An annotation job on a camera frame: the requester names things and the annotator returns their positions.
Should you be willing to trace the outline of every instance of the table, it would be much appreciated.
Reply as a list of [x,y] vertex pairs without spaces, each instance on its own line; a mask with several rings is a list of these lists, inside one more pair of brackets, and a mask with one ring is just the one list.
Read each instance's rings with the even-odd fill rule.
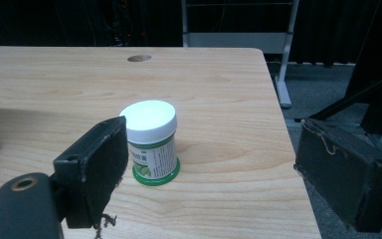
[[[148,187],[130,161],[105,209],[117,224],[103,238],[320,237],[256,49],[0,47],[0,186],[52,174],[93,125],[154,99],[177,111],[181,171]],[[95,236],[63,227],[66,238]]]

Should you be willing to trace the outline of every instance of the wood grain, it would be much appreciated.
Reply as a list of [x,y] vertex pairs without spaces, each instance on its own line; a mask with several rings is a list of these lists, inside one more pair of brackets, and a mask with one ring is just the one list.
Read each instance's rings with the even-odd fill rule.
[[[148,55],[144,62],[129,62]],[[319,238],[263,53],[255,49],[0,47],[0,186],[97,122],[172,104],[181,171],[157,187],[129,163],[103,238]],[[66,238],[93,238],[92,229]]]

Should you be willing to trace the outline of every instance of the light wood surface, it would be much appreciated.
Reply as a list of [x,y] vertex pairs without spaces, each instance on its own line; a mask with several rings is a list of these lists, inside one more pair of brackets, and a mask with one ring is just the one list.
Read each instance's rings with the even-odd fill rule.
[[[144,62],[129,62],[148,55]],[[172,104],[181,170],[157,187],[132,162],[103,238],[319,238],[263,53],[255,49],[0,47],[0,186],[52,174],[96,123],[144,100]],[[94,238],[67,229],[66,238]]]

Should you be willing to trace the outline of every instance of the green bottle base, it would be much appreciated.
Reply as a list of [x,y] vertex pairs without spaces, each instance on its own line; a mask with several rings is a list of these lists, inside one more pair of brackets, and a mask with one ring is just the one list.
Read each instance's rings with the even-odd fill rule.
[[167,182],[170,182],[173,178],[175,178],[176,175],[178,175],[180,167],[181,167],[181,164],[179,162],[179,158],[176,157],[176,167],[175,167],[175,169],[169,175],[167,175],[165,177],[157,178],[157,179],[147,179],[147,178],[144,178],[144,177],[140,176],[135,171],[135,167],[132,168],[132,175],[134,175],[135,179],[139,183],[142,183],[142,184],[147,185],[147,186],[159,186],[159,185],[165,184]]

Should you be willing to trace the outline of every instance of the black curtain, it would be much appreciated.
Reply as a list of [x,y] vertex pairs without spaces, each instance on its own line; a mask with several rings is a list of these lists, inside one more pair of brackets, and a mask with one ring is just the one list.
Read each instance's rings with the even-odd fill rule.
[[356,63],[378,0],[300,0],[289,59]]

